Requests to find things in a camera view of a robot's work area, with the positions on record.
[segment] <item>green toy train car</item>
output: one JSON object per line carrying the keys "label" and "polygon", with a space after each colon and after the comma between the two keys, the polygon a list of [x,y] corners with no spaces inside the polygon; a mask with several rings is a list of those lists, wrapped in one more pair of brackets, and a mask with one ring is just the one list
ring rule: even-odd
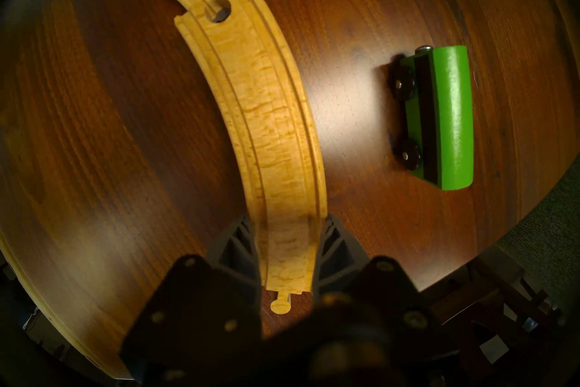
{"label": "green toy train car", "polygon": [[473,110],[466,47],[417,48],[400,61],[393,90],[407,112],[405,166],[443,190],[471,185]]}

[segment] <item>black stripe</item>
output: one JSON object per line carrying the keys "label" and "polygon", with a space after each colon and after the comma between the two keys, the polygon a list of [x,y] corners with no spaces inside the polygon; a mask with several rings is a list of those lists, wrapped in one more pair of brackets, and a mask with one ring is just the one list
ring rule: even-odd
{"label": "black stripe", "polygon": [[423,177],[437,184],[437,130],[435,127],[435,100],[429,55],[415,57],[415,75],[419,92],[419,115],[423,144]]}

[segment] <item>black wheel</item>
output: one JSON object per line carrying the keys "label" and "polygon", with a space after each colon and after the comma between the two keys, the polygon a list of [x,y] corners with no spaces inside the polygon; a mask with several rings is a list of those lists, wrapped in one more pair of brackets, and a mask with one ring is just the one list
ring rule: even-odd
{"label": "black wheel", "polygon": [[422,163],[421,151],[414,140],[407,139],[403,142],[401,157],[405,167],[409,170],[417,170]]}
{"label": "black wheel", "polygon": [[409,67],[398,67],[395,72],[395,84],[393,86],[395,98],[399,101],[407,101],[415,94],[415,75]]}

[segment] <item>wooden train track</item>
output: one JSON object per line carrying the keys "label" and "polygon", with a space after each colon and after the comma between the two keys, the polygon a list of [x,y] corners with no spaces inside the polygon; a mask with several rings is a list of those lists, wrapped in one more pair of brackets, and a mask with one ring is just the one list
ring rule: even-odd
{"label": "wooden train track", "polygon": [[278,292],[272,311],[286,313],[290,294],[311,290],[326,218],[322,156],[300,73],[264,0],[178,1],[187,12],[175,24],[234,147],[262,284]]}

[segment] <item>wooden table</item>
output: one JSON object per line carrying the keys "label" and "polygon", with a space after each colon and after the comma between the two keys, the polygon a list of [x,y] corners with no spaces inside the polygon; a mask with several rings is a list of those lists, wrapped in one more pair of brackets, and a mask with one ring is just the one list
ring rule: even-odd
{"label": "wooden table", "polygon": [[[309,96],[329,211],[419,288],[503,236],[578,153],[580,32],[564,0],[266,2]],[[0,246],[55,326],[118,377],[116,351],[168,268],[244,211],[218,107],[173,25],[182,13],[175,0],[52,0],[2,48],[17,60],[0,90]],[[464,190],[420,182],[395,156],[405,117],[386,65],[423,44],[469,53]],[[304,294],[274,316],[270,301],[267,333],[310,307]]]}

